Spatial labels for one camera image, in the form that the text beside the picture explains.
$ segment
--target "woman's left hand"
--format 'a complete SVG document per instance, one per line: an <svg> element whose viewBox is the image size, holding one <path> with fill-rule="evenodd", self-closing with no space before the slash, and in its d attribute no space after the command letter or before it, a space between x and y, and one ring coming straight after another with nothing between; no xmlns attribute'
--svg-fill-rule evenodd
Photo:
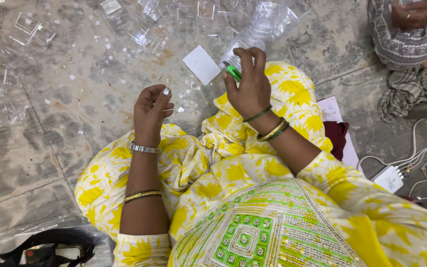
<svg viewBox="0 0 427 267"><path fill-rule="evenodd" d="M156 148L161 142L162 120L172 115L171 90L165 85L145 88L134 105L134 143Z"/></svg>

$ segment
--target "black strap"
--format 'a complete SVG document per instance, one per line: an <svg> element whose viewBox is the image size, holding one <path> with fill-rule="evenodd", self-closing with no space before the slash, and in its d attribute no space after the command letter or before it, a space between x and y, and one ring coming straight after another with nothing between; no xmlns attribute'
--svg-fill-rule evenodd
<svg viewBox="0 0 427 267"><path fill-rule="evenodd" d="M55 251L47 260L33 264L19 264L22 253L33 246L44 244L64 244L64 245L81 245L84 248L84 254L77 259L69 259L63 256L55 255ZM50 229L30 236L20 246L13 251L0 254L0 267L58 267L60 264L69 263L68 267L75 267L77 264L85 263L93 257L93 248L95 245L84 234L77 230L69 228Z"/></svg>

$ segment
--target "person's hand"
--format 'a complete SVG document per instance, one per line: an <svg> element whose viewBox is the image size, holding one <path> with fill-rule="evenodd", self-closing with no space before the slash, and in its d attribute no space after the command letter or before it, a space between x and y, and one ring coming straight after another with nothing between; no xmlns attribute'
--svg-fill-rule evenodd
<svg viewBox="0 0 427 267"><path fill-rule="evenodd" d="M162 120L172 115L169 103L171 90L165 85L145 88L134 104L134 143L146 147L159 146Z"/></svg>
<svg viewBox="0 0 427 267"><path fill-rule="evenodd" d="M265 76L266 54L256 47L247 50L235 48L234 54L241 60L240 86L237 88L235 78L230 73L225 72L222 77L227 87L228 101L244 119L248 119L270 105L271 85Z"/></svg>
<svg viewBox="0 0 427 267"><path fill-rule="evenodd" d="M400 5L398 0L392 6L392 23L404 30L427 26L427 0Z"/></svg>

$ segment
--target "metal watch strap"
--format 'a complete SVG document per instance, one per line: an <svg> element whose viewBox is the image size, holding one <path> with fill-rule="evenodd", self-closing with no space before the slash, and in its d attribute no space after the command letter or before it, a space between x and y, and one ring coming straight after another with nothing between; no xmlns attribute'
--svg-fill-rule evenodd
<svg viewBox="0 0 427 267"><path fill-rule="evenodd" d="M159 148L145 147L141 145L137 145L134 142L131 142L129 148L133 151L147 152L147 153L158 153Z"/></svg>

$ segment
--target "white paper sheet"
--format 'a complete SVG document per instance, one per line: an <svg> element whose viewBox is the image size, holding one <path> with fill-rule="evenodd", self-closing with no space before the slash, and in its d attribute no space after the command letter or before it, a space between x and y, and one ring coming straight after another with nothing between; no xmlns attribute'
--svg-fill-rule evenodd
<svg viewBox="0 0 427 267"><path fill-rule="evenodd" d="M317 102L322 111L322 121L324 122L337 122L341 123L342 115L340 114L339 105L335 96L328 97ZM355 148L353 148L352 139L350 139L350 134L345 134L345 147L343 148L343 158L342 162L348 166L357 167L357 163L359 162L359 157L357 156L357 152L355 152Z"/></svg>
<svg viewBox="0 0 427 267"><path fill-rule="evenodd" d="M200 45L182 61L205 86L222 71Z"/></svg>

